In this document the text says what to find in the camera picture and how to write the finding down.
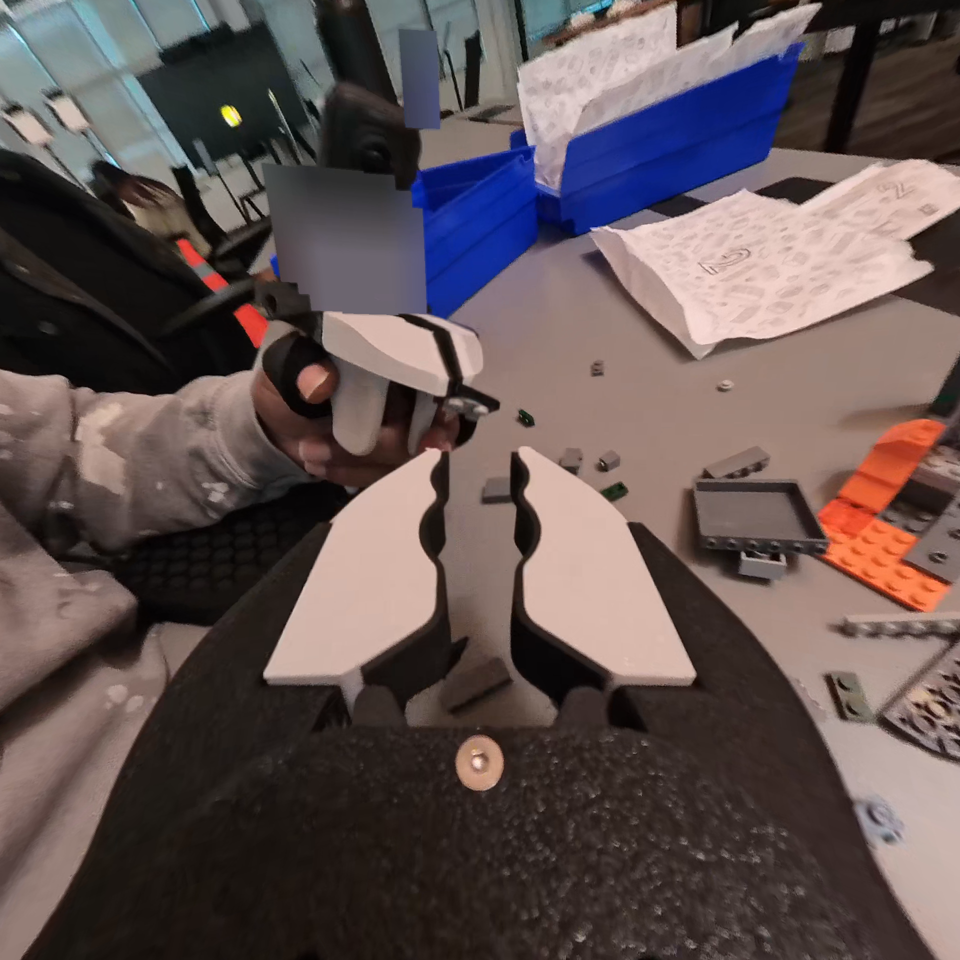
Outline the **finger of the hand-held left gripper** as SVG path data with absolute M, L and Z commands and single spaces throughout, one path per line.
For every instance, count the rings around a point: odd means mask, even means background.
M 341 385 L 371 376 L 437 398 L 449 391 L 434 333 L 400 316 L 324 311 L 320 343 L 333 357 Z
M 483 348 L 475 331 L 460 323 L 446 319 L 444 329 L 446 393 L 454 394 L 459 386 L 474 385 L 484 366 Z

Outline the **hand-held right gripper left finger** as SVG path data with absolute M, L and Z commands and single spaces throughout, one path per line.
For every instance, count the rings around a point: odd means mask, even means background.
M 449 492 L 450 456 L 428 449 L 338 513 L 266 664 L 269 686 L 421 691 L 445 675 Z

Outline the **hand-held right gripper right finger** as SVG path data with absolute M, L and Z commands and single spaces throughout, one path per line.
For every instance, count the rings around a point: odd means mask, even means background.
M 687 688 L 690 656 L 626 518 L 530 446 L 511 454 L 510 655 L 540 691 Z

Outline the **person's left forearm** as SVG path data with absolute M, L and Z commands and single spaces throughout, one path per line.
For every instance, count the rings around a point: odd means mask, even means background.
M 242 371 L 151 396 L 2 371 L 2 558 L 54 542 L 121 551 L 307 483 L 267 438 L 254 380 Z

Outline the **small dark green lego piece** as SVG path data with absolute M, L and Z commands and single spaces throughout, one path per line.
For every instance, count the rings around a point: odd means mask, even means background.
M 862 725 L 872 725 L 876 722 L 875 712 L 868 702 L 857 673 L 831 670 L 823 674 L 823 679 L 839 718 Z

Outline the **orange lego plate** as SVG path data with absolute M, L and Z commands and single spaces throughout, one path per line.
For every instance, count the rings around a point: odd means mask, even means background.
M 897 499 L 871 513 L 835 498 L 818 519 L 830 540 L 822 561 L 907 610 L 931 613 L 952 591 L 951 584 L 906 563 L 906 555 L 935 521 L 932 512 Z

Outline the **thin light grey lego plate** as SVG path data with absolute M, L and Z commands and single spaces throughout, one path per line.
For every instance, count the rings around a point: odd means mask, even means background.
M 941 638 L 956 640 L 959 636 L 959 612 L 888 613 L 845 616 L 838 631 L 851 638 Z

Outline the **orange lego slope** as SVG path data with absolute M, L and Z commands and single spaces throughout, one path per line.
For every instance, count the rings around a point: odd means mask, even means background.
M 945 431 L 931 418 L 917 418 L 888 429 L 846 480 L 837 498 L 872 515 L 882 512 L 899 494 Z

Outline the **small blue-grey lego piece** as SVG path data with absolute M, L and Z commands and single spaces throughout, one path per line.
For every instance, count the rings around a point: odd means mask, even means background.
M 853 807 L 868 843 L 893 846 L 904 841 L 904 822 L 885 799 L 876 796 L 858 798 Z

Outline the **black pole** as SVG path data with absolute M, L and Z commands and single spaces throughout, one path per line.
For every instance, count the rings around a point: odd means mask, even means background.
M 338 82 L 397 105 L 387 64 L 365 1 L 315 1 L 320 45 Z

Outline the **blue storage bin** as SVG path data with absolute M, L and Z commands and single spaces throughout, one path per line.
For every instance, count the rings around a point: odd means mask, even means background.
M 534 150 L 519 147 L 418 172 L 428 312 L 450 318 L 537 240 Z
M 559 186 L 535 186 L 538 219 L 586 234 L 765 160 L 801 44 L 736 56 L 731 38 L 716 34 L 655 64 L 656 92 L 669 97 L 573 137 Z

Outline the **black monitor screen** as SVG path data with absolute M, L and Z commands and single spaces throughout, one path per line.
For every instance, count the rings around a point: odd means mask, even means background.
M 304 100 L 269 27 L 218 27 L 161 52 L 137 80 L 193 166 L 219 162 L 278 136 L 282 121 L 300 131 Z

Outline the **person's bleached grey clothing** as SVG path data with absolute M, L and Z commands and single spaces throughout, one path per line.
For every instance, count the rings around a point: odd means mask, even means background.
M 42 927 L 170 678 L 155 630 L 101 567 L 71 566 L 70 515 L 2 504 L 2 926 Z

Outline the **black jacket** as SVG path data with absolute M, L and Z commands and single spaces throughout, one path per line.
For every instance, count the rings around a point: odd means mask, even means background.
M 159 396 L 250 369 L 257 349 L 231 310 L 168 333 L 210 295 L 175 246 L 1 150 L 2 371 Z

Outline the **white printed paper bag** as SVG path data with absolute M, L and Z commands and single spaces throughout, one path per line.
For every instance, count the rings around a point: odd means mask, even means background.
M 874 163 L 799 208 L 861 234 L 906 241 L 959 210 L 959 175 L 923 159 Z
M 590 237 L 635 304 L 696 359 L 816 326 L 933 271 L 905 240 L 745 190 Z

